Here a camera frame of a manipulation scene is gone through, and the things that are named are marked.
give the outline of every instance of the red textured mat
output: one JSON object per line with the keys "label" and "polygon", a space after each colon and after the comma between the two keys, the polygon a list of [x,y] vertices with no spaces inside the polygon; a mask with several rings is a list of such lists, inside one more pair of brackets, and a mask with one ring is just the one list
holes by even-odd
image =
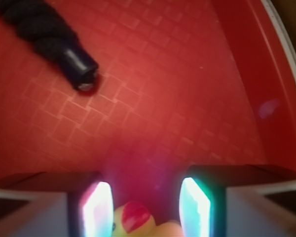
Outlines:
{"label": "red textured mat", "polygon": [[100,64],[74,91],[0,18],[0,177],[101,171],[116,205],[176,215],[191,164],[266,163],[209,0],[49,0]]}

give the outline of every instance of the red surface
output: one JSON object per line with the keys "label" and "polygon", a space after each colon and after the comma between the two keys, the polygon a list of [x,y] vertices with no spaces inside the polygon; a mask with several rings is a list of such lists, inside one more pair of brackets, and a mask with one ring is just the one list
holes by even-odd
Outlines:
{"label": "red surface", "polygon": [[178,216],[191,164],[267,163],[209,0],[50,0],[100,64],[74,91],[0,18],[0,177],[102,172],[115,206]]}
{"label": "red surface", "polygon": [[261,1],[213,3],[252,106],[268,162],[296,171],[296,84],[269,16]]}
{"label": "red surface", "polygon": [[122,214],[122,226],[129,234],[144,225],[151,217],[149,210],[140,202],[128,202]]}

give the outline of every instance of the glowing light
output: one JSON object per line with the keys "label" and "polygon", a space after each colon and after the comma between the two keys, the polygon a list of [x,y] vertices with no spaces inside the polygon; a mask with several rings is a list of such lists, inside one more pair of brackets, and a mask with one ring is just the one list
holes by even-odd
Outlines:
{"label": "glowing light", "polygon": [[210,236],[211,201],[192,178],[182,182],[179,208],[185,236]]}
{"label": "glowing light", "polygon": [[80,202],[83,236],[111,237],[113,227],[113,199],[111,187],[100,182],[90,187]]}
{"label": "glowing light", "polygon": [[266,119],[270,117],[274,111],[280,107],[280,101],[278,99],[266,101],[259,108],[259,116],[261,119]]}

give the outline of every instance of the embossed grid pattern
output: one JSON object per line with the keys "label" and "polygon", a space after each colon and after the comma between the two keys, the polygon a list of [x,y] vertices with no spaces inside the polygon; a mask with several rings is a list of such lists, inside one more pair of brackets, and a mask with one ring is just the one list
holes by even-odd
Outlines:
{"label": "embossed grid pattern", "polygon": [[0,19],[0,177],[99,170],[116,205],[166,221],[189,165],[266,163],[209,0],[48,2],[100,64],[99,86],[74,91]]}

